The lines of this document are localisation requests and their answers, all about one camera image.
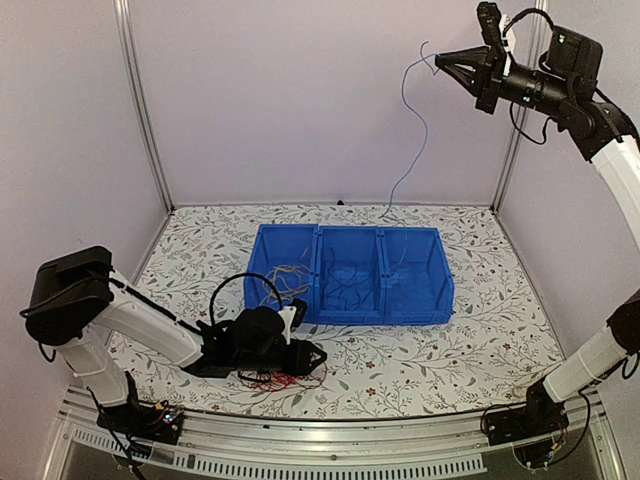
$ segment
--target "wire bundle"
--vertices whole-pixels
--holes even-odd
[[[556,462],[553,461],[556,454],[562,449],[562,447],[564,447],[567,444],[567,435],[568,435],[567,429],[563,427],[560,423],[558,423],[558,430],[560,431],[560,437],[558,437],[558,439],[556,440],[553,437],[553,435],[551,435],[551,440],[553,441],[553,444],[551,445],[551,448],[549,449],[549,452],[547,452],[546,455],[543,455],[542,457],[537,459],[530,460],[530,459],[527,459],[526,456],[524,455],[523,449],[517,448],[515,445],[512,444],[511,452],[513,453],[514,458],[526,470],[529,470],[530,472],[536,472],[537,470],[545,469],[548,466],[554,465],[560,460],[563,460],[564,458],[568,457],[569,455],[566,455],[566,457],[562,457],[558,459]]]
[[[270,372],[258,373],[254,378],[239,374],[238,378],[246,387],[265,393],[280,392],[294,386],[308,391],[316,389],[324,383],[327,378],[327,367],[325,364],[323,373],[317,376],[311,374],[305,377],[293,377],[282,372]]]
[[[300,265],[297,267],[290,265],[281,265],[279,267],[272,268],[266,276],[269,280],[271,280],[271,283],[276,286],[278,292],[280,293],[280,296],[282,297],[282,300],[291,302],[298,295],[302,295],[309,290],[310,273],[311,272],[309,270],[309,267],[307,267],[306,265]],[[289,285],[289,282],[293,280],[293,277],[297,279],[296,286]],[[263,283],[262,286],[264,287],[264,291],[267,295],[262,299],[260,305],[264,305],[266,303],[270,303],[273,300],[276,300],[276,296],[273,290],[271,290],[271,288],[266,283]]]

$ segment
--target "metal frame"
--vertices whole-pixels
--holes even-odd
[[[131,24],[131,13],[129,11],[129,0],[114,0],[118,32],[120,34],[120,45],[124,57],[124,65],[127,71],[127,79],[131,87],[133,106],[136,111],[140,133],[144,142],[147,159],[151,168],[151,174],[160,196],[160,201],[167,213],[174,209],[171,191],[164,173],[164,168],[160,160],[158,146],[156,144],[149,108],[142,88],[138,56],[133,37],[133,27]]]
[[[592,404],[591,432],[604,478],[624,479],[602,403],[594,389],[587,395]],[[571,398],[566,410],[570,430],[584,428],[583,399]],[[352,479],[372,479],[375,475],[367,477],[362,472],[394,471],[396,480],[402,480],[397,472],[406,470],[407,478],[416,478],[415,469],[421,465],[464,462],[496,449],[511,448],[511,444],[489,446],[479,430],[481,411],[368,421],[277,420],[198,411],[187,411],[185,415],[178,445],[155,444],[149,463],[216,478],[242,476],[239,471],[209,471],[210,465],[278,471],[284,473],[282,478],[290,479],[301,477],[301,471],[313,471],[317,478],[322,474],[322,478],[334,480],[339,480],[337,472],[352,472]],[[96,417],[89,394],[70,387],[58,414],[62,427],[45,480],[59,478],[71,441],[115,453],[108,434],[96,427]],[[87,441],[87,436],[94,438]]]
[[[535,8],[546,12],[549,10],[549,1],[535,0]],[[545,40],[544,33],[546,32],[546,28],[547,24],[544,22],[544,19],[539,15],[535,15],[531,26],[529,53],[527,55],[527,65],[530,67],[535,67],[537,65],[538,57],[540,57],[541,50],[544,48],[543,42]],[[530,112],[527,108],[518,106],[516,110],[516,125],[520,130],[524,130],[527,126],[527,119],[529,115]],[[502,164],[498,186],[496,187],[496,191],[491,202],[491,209],[498,214],[502,209],[507,191],[509,190],[511,176],[513,175],[513,169],[518,158],[521,143],[522,135],[520,135],[516,128],[513,128],[507,143],[507,152]]]

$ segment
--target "blue cable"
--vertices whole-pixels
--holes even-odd
[[[416,155],[416,158],[414,158],[413,162],[411,162],[411,166],[409,167],[409,169],[405,172],[405,174],[400,177],[400,179],[395,183],[395,185],[393,186],[393,188],[391,189],[391,194],[389,195],[389,206],[387,206],[387,209],[384,211],[384,213],[382,215],[380,215],[379,218],[384,217],[387,213],[389,213],[389,211],[391,210],[391,207],[393,206],[393,196],[396,193],[396,188],[398,188],[398,186],[404,181],[405,178],[407,178],[409,176],[409,174],[411,173],[411,171],[413,170],[413,167],[415,167],[416,163],[418,163],[418,160],[420,159],[420,156],[422,155],[422,152],[424,152],[424,149],[427,146],[427,139],[429,138],[429,127],[427,125],[426,120],[422,117],[422,115],[420,115],[411,105],[409,105],[407,103],[407,98],[404,94],[404,86],[405,83],[407,81],[407,75],[409,74],[409,71],[415,67],[416,65],[419,65],[420,63],[424,62],[429,69],[431,70],[431,73],[433,75],[435,75],[436,73],[438,73],[438,70],[433,70],[433,67],[431,65],[429,65],[429,63],[427,62],[427,59],[431,58],[431,57],[435,57],[436,54],[432,53],[431,55],[427,55],[426,57],[422,55],[422,49],[423,47],[429,42],[424,42],[421,46],[420,46],[420,60],[413,62],[411,65],[409,65],[407,67],[407,69],[404,71],[404,75],[402,76],[402,85],[400,87],[400,94],[402,96],[402,103],[404,103],[404,106],[407,107],[416,117],[418,117],[420,119],[420,121],[422,122],[422,125],[424,126],[424,139],[422,141],[422,146],[420,147],[420,150],[418,151],[418,154]]]

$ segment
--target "white wall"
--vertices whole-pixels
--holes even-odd
[[[38,266],[93,244],[131,274],[162,221],[110,1],[2,3],[0,478],[33,480],[69,375],[24,330]]]
[[[604,46],[600,87],[640,125],[640,4],[550,2],[557,24]],[[538,132],[541,119],[527,130]],[[524,145],[502,218],[567,354],[640,287],[640,256],[608,188],[568,134]],[[640,471],[640,382],[617,373],[600,388],[627,472]]]
[[[402,74],[425,40],[427,53],[481,45],[477,4],[132,2],[176,203],[386,202],[423,135],[401,103]],[[474,99],[426,66],[412,70],[407,97],[431,135],[396,200],[489,204],[510,131],[504,106],[501,115],[474,114]]]

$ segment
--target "blue plastic bin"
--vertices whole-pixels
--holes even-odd
[[[380,232],[372,227],[321,227],[315,268],[315,318],[309,323],[380,325],[385,290]]]
[[[453,313],[454,284],[438,230],[380,230],[387,283],[384,323],[447,323]]]
[[[279,292],[288,289],[304,289],[296,298],[309,305],[305,321],[315,317],[313,282],[315,272],[317,225],[261,225],[253,245],[248,272],[259,273],[270,280],[274,269],[284,267],[296,271],[277,273],[275,286]],[[244,301],[246,308],[266,305],[278,310],[278,301],[269,295],[271,290],[260,279],[244,279]],[[290,303],[283,298],[285,305]]]

